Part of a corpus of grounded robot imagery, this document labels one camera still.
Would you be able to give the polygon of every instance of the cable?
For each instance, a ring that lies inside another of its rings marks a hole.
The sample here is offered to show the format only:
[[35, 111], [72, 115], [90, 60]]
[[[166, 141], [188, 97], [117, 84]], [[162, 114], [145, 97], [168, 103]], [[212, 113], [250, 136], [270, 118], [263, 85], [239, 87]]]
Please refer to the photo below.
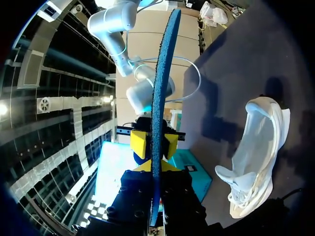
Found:
[[[198, 73], [198, 77], [199, 77], [199, 84], [198, 84], [198, 87], [196, 88], [196, 90], [194, 92], [192, 92], [191, 94], [187, 95], [187, 96], [184, 96], [182, 98], [177, 98], [177, 99], [173, 99], [173, 100], [167, 100], [165, 101], [166, 103], [167, 102], [177, 102], [177, 101], [184, 101], [190, 97], [192, 97], [199, 89], [200, 89], [200, 86], [201, 86], [201, 74], [200, 74], [200, 71], [198, 69], [198, 67], [190, 60], [186, 59], [186, 58], [183, 58], [183, 57], [178, 57], [178, 56], [173, 56], [173, 58], [177, 58], [177, 59], [181, 59], [181, 60], [185, 60], [187, 62], [189, 62], [190, 64], [192, 64], [195, 69], [197, 70], [197, 73]], [[142, 59], [142, 60], [130, 60], [132, 62], [141, 62], [141, 61], [148, 61], [148, 60], [157, 60], [158, 58], [147, 58], [147, 59]]]
[[125, 126], [126, 124], [132, 124], [132, 122], [127, 122], [127, 123], [123, 124], [123, 126]]
[[126, 50], [128, 53], [128, 36], [129, 36], [129, 31], [126, 31]]
[[306, 190], [306, 188], [295, 189], [295, 190], [289, 192], [288, 194], [286, 194], [284, 197], [282, 197], [281, 200], [283, 201], [283, 200], [287, 199], [288, 197], [290, 197], [291, 195], [293, 195], [295, 193], [299, 193], [299, 192], [304, 191], [304, 190]]
[[161, 3], [161, 2], [163, 2], [163, 0], [162, 0], [162, 1], [158, 1], [158, 2], [156, 2], [156, 3], [152, 3], [152, 4], [147, 5], [147, 6], [145, 6], [145, 7], [142, 7], [140, 10], [138, 10], [138, 11], [137, 11], [137, 13], [139, 13], [140, 11], [142, 11], [142, 10], [144, 10], [144, 9], [146, 9], [146, 8], [150, 7], [150, 6], [153, 6], [153, 5], [159, 4], [159, 3]]

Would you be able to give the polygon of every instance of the dark table surface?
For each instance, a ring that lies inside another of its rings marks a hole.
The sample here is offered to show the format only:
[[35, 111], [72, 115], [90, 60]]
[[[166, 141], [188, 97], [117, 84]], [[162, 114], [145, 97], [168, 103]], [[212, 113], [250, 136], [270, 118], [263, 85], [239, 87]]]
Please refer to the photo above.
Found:
[[[229, 215], [229, 186], [214, 167], [231, 168], [231, 157], [243, 135], [245, 104], [265, 94], [290, 108], [288, 137], [274, 167], [272, 198], [291, 190], [314, 186], [315, 98], [314, 45], [310, 9], [294, 14], [284, 5], [256, 1], [197, 59], [202, 86], [184, 102], [181, 132], [213, 184], [203, 201], [208, 224], [226, 227], [236, 220]], [[194, 91], [198, 76], [193, 67], [185, 73], [184, 93]], [[292, 211], [314, 210], [303, 206], [308, 195], [296, 194], [285, 204]]]

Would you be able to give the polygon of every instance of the shoelace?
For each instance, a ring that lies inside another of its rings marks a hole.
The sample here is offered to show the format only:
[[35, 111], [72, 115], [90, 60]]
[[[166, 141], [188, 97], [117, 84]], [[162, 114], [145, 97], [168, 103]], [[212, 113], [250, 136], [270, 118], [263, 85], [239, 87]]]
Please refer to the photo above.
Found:
[[245, 208], [249, 204], [249, 200], [253, 198], [258, 192], [258, 187], [255, 187], [254, 191], [251, 189], [248, 193], [231, 189], [227, 199], [239, 208]]

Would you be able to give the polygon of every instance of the blue sponge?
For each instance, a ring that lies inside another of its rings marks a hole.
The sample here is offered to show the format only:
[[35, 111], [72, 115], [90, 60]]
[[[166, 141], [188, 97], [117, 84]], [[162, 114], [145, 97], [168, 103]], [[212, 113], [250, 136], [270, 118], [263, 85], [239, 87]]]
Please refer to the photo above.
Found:
[[153, 89], [152, 101], [152, 165], [151, 172], [154, 181], [154, 195], [152, 200], [151, 226], [154, 226], [158, 217], [158, 206], [160, 200], [160, 175], [161, 175], [161, 142], [162, 142], [162, 122], [165, 105], [165, 94], [168, 85], [168, 77], [171, 69], [181, 11], [173, 10], [165, 32], [159, 55], [157, 59], [156, 77]]

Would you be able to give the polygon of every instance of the cyan box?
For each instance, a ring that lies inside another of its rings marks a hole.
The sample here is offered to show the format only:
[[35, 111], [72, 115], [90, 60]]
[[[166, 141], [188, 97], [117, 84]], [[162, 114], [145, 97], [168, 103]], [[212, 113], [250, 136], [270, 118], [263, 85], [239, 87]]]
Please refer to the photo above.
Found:
[[192, 188], [200, 202], [206, 196], [210, 188], [212, 178], [208, 175], [194, 155], [186, 149], [177, 149], [168, 163], [180, 170], [188, 170], [192, 177]]

